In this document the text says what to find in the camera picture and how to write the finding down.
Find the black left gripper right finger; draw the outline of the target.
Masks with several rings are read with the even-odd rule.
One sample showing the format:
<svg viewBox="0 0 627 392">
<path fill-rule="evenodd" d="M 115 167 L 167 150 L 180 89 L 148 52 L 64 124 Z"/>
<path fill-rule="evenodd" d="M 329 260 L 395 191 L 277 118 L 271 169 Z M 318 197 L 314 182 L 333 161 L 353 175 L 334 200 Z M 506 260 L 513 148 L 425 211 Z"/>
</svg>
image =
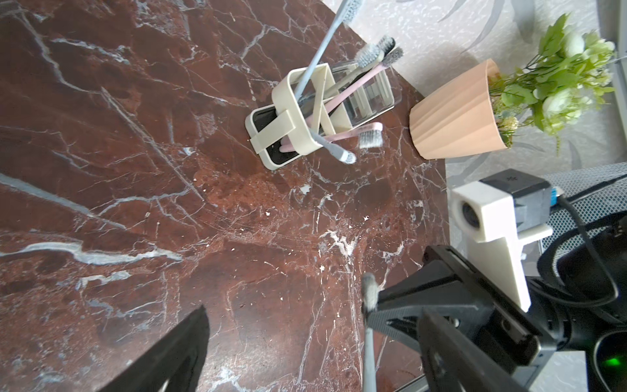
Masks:
<svg viewBox="0 0 627 392">
<path fill-rule="evenodd" d="M 529 319 L 517 307 L 419 307 L 417 349 L 431 391 L 529 385 Z"/>
</svg>

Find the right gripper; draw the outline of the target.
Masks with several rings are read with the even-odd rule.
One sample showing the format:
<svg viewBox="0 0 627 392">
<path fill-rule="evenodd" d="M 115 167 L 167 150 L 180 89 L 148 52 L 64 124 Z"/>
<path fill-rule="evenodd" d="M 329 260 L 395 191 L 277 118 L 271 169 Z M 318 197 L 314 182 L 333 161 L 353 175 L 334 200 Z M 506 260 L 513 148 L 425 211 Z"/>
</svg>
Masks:
<svg viewBox="0 0 627 392">
<path fill-rule="evenodd" d="M 529 319 L 529 385 L 553 354 L 582 351 L 592 391 L 626 388 L 626 234 L 604 230 L 550 268 L 548 250 L 532 279 Z M 379 332 L 417 349 L 419 307 L 517 307 L 455 249 L 427 249 L 416 274 L 380 290 L 377 310 L 367 317 Z M 412 384 L 429 390 L 426 373 Z"/>
</svg>

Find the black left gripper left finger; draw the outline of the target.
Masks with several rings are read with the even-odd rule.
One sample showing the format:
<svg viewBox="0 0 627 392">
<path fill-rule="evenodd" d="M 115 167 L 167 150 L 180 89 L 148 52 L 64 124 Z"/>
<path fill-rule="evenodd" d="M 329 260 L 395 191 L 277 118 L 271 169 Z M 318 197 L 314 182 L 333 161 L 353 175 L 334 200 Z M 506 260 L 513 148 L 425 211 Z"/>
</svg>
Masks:
<svg viewBox="0 0 627 392">
<path fill-rule="evenodd" d="M 103 391 L 195 391 L 207 357 L 210 324 L 204 306 L 192 311 Z"/>
</svg>

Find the dark grey toothbrush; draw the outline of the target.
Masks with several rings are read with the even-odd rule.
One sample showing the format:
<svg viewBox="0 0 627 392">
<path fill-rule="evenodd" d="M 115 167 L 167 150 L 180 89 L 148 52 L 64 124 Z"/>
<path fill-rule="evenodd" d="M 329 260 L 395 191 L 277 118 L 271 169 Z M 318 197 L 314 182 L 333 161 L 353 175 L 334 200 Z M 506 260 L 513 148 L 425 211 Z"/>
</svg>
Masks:
<svg viewBox="0 0 627 392">
<path fill-rule="evenodd" d="M 364 353 L 362 391 L 374 392 L 377 390 L 376 363 L 374 353 L 374 333 L 367 324 L 367 317 L 377 310 L 380 288 L 376 277 L 372 273 L 362 276 L 362 312 L 364 320 Z"/>
</svg>

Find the pink toothbrush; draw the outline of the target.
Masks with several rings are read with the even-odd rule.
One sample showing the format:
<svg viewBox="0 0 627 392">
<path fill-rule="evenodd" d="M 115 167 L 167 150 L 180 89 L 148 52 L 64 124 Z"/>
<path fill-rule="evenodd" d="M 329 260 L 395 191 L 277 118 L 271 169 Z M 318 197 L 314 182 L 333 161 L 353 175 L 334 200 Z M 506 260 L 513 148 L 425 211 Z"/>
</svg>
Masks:
<svg viewBox="0 0 627 392">
<path fill-rule="evenodd" d="M 363 72 L 338 94 L 327 98 L 324 104 L 331 119 L 336 111 L 347 114 L 353 127 L 363 125 L 375 117 L 392 109 L 396 98 L 387 70 L 404 55 L 401 47 L 395 47 L 381 62 L 369 71 Z"/>
<path fill-rule="evenodd" d="M 378 148 L 383 145 L 382 132 L 384 125 L 382 122 L 370 122 L 347 132 L 325 136 L 324 138 L 333 143 L 339 140 L 346 140 L 356 137 L 360 149 Z"/>
</svg>

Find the black toothbrush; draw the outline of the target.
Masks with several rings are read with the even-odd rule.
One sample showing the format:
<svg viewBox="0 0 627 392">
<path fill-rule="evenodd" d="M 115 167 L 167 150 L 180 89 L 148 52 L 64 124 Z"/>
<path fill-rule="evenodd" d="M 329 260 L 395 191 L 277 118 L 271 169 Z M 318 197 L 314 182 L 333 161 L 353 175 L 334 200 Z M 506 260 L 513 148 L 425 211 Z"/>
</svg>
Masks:
<svg viewBox="0 0 627 392">
<path fill-rule="evenodd" d="M 396 41 L 393 37 L 385 35 L 377 43 L 368 43 L 361 49 L 351 60 L 347 63 L 346 69 L 349 71 L 357 70 L 359 72 L 366 72 L 370 70 L 374 65 L 377 65 L 383 60 L 383 58 L 390 53 L 396 46 Z"/>
</svg>

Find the light blue long toothbrush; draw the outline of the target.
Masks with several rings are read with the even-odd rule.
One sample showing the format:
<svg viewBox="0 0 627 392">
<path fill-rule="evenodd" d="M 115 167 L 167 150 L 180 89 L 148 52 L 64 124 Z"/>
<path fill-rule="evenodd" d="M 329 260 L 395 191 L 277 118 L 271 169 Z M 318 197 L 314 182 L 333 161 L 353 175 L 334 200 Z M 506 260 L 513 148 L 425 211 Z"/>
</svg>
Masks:
<svg viewBox="0 0 627 392">
<path fill-rule="evenodd" d="M 355 164 L 357 157 L 354 153 L 349 152 L 339 145 L 335 145 L 324 137 L 318 134 L 318 132 L 310 131 L 310 135 L 316 143 L 319 143 L 321 147 L 325 148 L 331 156 L 345 164 Z"/>
</svg>

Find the peach ribbed flower pot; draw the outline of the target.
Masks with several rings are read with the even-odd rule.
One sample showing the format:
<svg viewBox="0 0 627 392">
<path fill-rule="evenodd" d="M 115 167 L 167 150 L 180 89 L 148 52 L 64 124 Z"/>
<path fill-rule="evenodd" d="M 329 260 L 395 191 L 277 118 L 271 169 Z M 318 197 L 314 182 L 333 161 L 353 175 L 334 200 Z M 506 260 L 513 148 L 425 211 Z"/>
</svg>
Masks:
<svg viewBox="0 0 627 392">
<path fill-rule="evenodd" d="M 422 158 L 460 158 L 506 148 L 496 125 L 488 86 L 489 79 L 499 73 L 493 60 L 485 60 L 411 109 L 410 135 Z"/>
</svg>

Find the green white artificial flowers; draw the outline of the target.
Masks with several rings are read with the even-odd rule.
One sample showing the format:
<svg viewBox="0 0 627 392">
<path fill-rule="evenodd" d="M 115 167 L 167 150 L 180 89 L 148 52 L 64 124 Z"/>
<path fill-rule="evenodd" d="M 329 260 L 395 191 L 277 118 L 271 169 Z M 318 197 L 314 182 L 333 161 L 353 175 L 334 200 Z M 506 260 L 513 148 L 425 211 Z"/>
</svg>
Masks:
<svg viewBox="0 0 627 392">
<path fill-rule="evenodd" d="M 558 139 L 561 130 L 588 109 L 603 106 L 613 91 L 609 65 L 617 57 L 615 43 L 594 30 L 578 33 L 568 17 L 561 15 L 547 28 L 524 68 L 488 79 L 493 116 L 507 148 L 524 127 Z"/>
</svg>

